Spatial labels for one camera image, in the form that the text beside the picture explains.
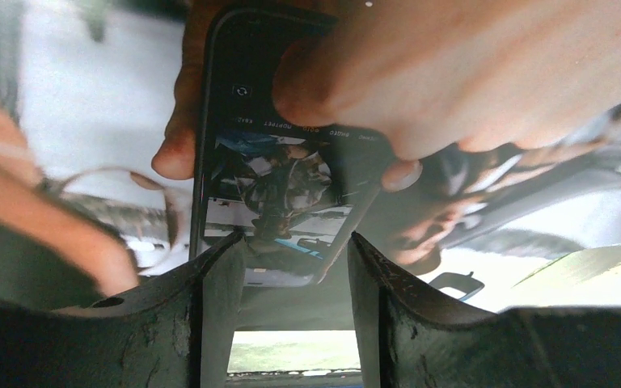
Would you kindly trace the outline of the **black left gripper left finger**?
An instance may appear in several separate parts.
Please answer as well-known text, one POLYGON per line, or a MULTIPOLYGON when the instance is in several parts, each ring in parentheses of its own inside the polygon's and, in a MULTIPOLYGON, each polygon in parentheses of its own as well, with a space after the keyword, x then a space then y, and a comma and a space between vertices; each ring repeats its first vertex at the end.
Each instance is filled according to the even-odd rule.
POLYGON ((0 300, 0 387, 223 387, 243 291, 243 235, 88 308, 0 300))

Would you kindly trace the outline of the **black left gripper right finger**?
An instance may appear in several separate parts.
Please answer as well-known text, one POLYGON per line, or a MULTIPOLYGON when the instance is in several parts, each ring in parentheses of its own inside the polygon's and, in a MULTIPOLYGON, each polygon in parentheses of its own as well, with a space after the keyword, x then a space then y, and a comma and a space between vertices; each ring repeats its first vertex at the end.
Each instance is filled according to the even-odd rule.
POLYGON ((621 307, 513 308, 458 301, 348 244, 366 387, 621 387, 621 307))

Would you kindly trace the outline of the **large printed photo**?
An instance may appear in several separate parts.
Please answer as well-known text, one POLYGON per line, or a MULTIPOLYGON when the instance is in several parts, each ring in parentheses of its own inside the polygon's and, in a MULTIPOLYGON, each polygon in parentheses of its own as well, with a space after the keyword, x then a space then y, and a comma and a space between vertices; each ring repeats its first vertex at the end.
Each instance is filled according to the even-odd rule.
POLYGON ((346 247, 361 234, 420 280, 462 302, 621 305, 621 285, 582 292, 621 247, 621 107, 543 149, 424 158, 386 192, 394 155, 368 129, 282 119, 272 75, 293 43, 331 19, 269 4, 230 12, 207 52, 196 177, 150 169, 168 117, 183 25, 107 1, 0 1, 0 158, 33 171, 33 195, 108 234, 149 285, 227 235, 248 256, 242 331, 353 327, 346 247))

